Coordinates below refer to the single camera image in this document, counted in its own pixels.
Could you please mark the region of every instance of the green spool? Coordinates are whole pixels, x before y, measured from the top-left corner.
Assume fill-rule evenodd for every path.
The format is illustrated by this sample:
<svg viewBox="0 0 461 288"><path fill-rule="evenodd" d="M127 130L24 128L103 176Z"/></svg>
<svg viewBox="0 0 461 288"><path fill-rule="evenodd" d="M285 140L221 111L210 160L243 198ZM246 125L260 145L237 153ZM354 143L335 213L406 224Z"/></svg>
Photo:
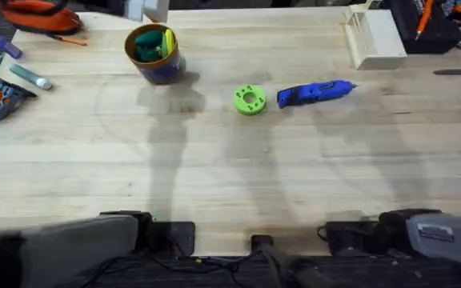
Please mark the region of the green spool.
<svg viewBox="0 0 461 288"><path fill-rule="evenodd" d="M257 86L241 86L234 92L234 106L243 115L256 115L266 107L266 97Z"/></svg>

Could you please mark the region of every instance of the wooden table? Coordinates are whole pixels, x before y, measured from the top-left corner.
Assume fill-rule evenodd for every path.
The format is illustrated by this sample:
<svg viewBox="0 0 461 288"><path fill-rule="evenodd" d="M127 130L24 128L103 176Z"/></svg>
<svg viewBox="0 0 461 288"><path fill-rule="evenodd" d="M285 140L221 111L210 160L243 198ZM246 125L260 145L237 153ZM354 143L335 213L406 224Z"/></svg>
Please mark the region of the wooden table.
<svg viewBox="0 0 461 288"><path fill-rule="evenodd" d="M346 8L171 11L190 71L152 86L123 50L138 24L82 13L88 46L17 32L24 67L53 82L0 122L0 228L145 210L197 225L197 254L245 254L253 233L324 252L315 227L401 207L461 215L461 50L356 71ZM336 78L339 100L280 110L276 91ZM233 91L260 85L247 117Z"/></svg>

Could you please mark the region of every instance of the orange bag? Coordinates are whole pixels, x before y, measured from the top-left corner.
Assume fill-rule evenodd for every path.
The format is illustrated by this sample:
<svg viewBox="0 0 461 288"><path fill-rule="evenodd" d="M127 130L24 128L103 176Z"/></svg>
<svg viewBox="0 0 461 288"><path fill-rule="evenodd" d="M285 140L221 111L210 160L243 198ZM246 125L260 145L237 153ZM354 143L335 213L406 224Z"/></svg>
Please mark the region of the orange bag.
<svg viewBox="0 0 461 288"><path fill-rule="evenodd" d="M67 0L58 4L37 0L0 0L0 10L17 29L54 35L77 33L82 23L79 16L66 8Z"/></svg>

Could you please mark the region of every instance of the cup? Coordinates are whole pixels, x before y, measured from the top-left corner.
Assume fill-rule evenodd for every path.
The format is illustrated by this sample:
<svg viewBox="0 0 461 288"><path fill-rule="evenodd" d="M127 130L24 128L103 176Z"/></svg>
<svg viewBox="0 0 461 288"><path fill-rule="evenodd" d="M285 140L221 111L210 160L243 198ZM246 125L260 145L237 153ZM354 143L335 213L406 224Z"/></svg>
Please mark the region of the cup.
<svg viewBox="0 0 461 288"><path fill-rule="evenodd" d="M140 73L154 84L168 84L175 82L182 77L184 71L186 70L186 60L179 52L177 37L175 37L174 34L175 47L172 53L155 62L141 62L135 57L136 45L134 44L134 40L141 34L148 31L160 30L164 32L167 29L170 28L157 23L140 26L127 36L125 42L127 57L133 62L136 68L138 68Z"/></svg>

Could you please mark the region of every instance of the purple pen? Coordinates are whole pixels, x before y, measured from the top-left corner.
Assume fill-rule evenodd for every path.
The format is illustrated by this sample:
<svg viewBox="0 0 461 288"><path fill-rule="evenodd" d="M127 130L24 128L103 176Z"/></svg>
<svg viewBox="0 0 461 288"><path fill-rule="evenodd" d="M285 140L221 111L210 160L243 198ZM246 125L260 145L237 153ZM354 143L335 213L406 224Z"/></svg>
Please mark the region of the purple pen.
<svg viewBox="0 0 461 288"><path fill-rule="evenodd" d="M13 59L19 59L22 56L22 51L3 36L0 36L0 49L5 51Z"/></svg>

